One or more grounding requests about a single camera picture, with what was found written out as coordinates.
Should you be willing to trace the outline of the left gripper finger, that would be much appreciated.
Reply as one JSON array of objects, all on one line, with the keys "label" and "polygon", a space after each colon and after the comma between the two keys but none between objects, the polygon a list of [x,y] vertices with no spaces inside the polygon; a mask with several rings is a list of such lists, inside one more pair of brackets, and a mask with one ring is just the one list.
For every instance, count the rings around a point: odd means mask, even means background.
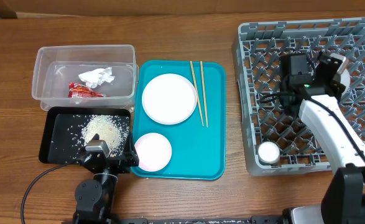
[{"label": "left gripper finger", "polygon": [[88,141],[86,146],[84,147],[84,151],[86,152],[99,152],[100,151],[100,140],[99,135],[95,134],[93,138]]},{"label": "left gripper finger", "polygon": [[139,158],[134,146],[132,133],[129,133],[126,139],[124,157],[129,167],[137,167],[139,165]]}]

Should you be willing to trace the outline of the small pink bowl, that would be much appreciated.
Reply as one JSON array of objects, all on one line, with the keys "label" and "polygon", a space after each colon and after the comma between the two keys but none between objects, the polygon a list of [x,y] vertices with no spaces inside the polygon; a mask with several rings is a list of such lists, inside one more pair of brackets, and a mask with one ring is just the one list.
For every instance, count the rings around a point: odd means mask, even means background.
[{"label": "small pink bowl", "polygon": [[169,140],[159,133],[147,133],[135,142],[139,158],[138,167],[147,172],[157,172],[170,162],[172,146]]}]

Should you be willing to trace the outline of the red snack wrapper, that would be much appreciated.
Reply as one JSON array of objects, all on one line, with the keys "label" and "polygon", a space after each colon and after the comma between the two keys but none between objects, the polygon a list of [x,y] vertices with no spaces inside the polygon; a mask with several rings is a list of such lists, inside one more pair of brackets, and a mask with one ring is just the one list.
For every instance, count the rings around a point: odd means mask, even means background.
[{"label": "red snack wrapper", "polygon": [[106,97],[106,95],[102,93],[97,93],[93,91],[91,88],[79,84],[79,83],[73,83],[70,82],[68,84],[69,92],[68,97],[69,98],[97,98],[97,97]]}]

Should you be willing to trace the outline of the white tissue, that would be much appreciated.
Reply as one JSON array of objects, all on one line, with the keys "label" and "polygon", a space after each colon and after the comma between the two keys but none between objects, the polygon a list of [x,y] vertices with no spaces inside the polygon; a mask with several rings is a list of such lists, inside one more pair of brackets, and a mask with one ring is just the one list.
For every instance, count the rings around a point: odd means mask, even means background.
[{"label": "white tissue", "polygon": [[111,83],[115,79],[111,67],[97,68],[92,71],[87,71],[79,74],[78,77],[89,88],[96,88],[104,82]]}]

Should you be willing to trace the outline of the large white plate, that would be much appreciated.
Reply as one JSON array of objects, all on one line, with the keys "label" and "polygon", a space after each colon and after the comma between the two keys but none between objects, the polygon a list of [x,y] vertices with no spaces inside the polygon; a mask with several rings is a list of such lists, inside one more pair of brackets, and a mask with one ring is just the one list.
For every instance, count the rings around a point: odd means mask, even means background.
[{"label": "large white plate", "polygon": [[198,103],[196,90],[187,78],[165,73],[153,78],[142,93],[142,106],[153,121],[174,125],[188,119]]}]

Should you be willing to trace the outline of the wooden chopstick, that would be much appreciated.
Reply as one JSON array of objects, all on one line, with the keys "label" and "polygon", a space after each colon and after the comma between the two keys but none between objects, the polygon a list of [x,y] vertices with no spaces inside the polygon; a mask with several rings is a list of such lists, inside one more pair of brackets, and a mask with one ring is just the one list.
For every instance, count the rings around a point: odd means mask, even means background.
[{"label": "wooden chopstick", "polygon": [[197,82],[196,82],[195,70],[194,70],[193,62],[192,61],[190,61],[190,68],[191,68],[191,72],[192,72],[193,85],[195,87],[195,92],[196,92],[196,97],[197,97],[197,105],[198,105],[198,110],[199,110],[199,114],[200,114],[201,125],[204,127],[204,121],[203,121],[203,114],[202,114],[202,110],[201,110],[200,97],[199,97],[199,94],[198,94],[198,87],[197,87]]},{"label": "wooden chopstick", "polygon": [[200,61],[200,71],[201,71],[201,84],[202,84],[202,92],[203,92],[205,121],[206,121],[206,127],[208,128],[208,112],[207,112],[207,104],[206,104],[206,90],[205,90],[205,76],[204,76],[203,61]]}]

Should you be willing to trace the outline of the small white cup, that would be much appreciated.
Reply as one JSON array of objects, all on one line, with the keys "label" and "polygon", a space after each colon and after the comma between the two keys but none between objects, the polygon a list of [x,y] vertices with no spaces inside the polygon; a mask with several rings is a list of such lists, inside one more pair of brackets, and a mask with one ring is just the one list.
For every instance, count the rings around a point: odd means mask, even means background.
[{"label": "small white cup", "polygon": [[263,142],[257,149],[259,160],[265,164],[276,164],[280,159],[280,149],[276,143],[271,141]]}]

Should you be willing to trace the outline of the grey bowl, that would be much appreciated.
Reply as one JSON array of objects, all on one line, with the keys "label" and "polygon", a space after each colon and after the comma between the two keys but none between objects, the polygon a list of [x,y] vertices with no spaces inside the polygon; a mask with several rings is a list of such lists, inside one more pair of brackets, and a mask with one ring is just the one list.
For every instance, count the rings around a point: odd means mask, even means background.
[{"label": "grey bowl", "polygon": [[337,70],[336,76],[337,80],[342,85],[338,93],[338,96],[341,98],[349,90],[349,85],[351,83],[350,74],[346,68],[339,68]]}]

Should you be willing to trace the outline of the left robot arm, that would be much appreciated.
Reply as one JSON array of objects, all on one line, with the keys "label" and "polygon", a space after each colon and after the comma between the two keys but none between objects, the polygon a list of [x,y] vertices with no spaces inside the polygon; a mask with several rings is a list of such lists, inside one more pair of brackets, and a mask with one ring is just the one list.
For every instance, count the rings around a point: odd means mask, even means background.
[{"label": "left robot arm", "polygon": [[76,163],[93,173],[91,179],[83,180],[75,190],[76,211],[73,223],[121,223],[112,212],[118,175],[128,174],[131,167],[139,165],[132,134],[129,133],[121,155],[110,157],[106,141],[99,135],[80,150]]}]

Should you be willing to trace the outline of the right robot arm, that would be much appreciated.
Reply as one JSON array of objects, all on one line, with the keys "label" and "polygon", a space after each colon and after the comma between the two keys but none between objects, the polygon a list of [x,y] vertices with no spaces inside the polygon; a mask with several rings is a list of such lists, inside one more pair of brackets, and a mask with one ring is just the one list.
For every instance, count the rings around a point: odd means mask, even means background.
[{"label": "right robot arm", "polygon": [[290,208],[290,223],[365,223],[365,143],[340,110],[350,84],[348,59],[320,53],[279,59],[279,100],[285,114],[297,116],[325,153],[333,179],[321,204]]}]

